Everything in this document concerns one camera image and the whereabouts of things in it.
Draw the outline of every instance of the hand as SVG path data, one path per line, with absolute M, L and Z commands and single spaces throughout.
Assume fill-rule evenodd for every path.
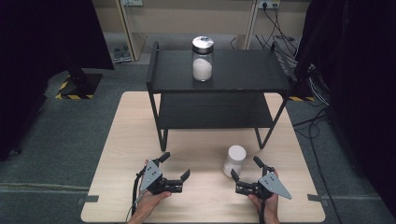
M 255 206 L 256 210 L 260 212 L 260 208 L 262 206 L 262 200 L 256 197 L 253 194 L 249 194 L 247 196 Z M 277 217 L 277 204 L 278 204 L 278 195 L 273 194 L 270 198 L 265 200 L 265 208 L 264 208 L 264 221 L 266 224 L 278 224 L 279 219 Z
M 172 193 L 169 191 L 165 191 L 157 195 L 153 195 L 151 192 L 146 191 L 143 194 L 142 199 L 138 202 L 136 211 L 132 215 L 131 219 L 128 221 L 128 224 L 143 223 L 143 221 L 151 215 L 152 211 L 154 211 L 154 208 L 161 202 L 161 200 L 170 197 L 171 195 Z

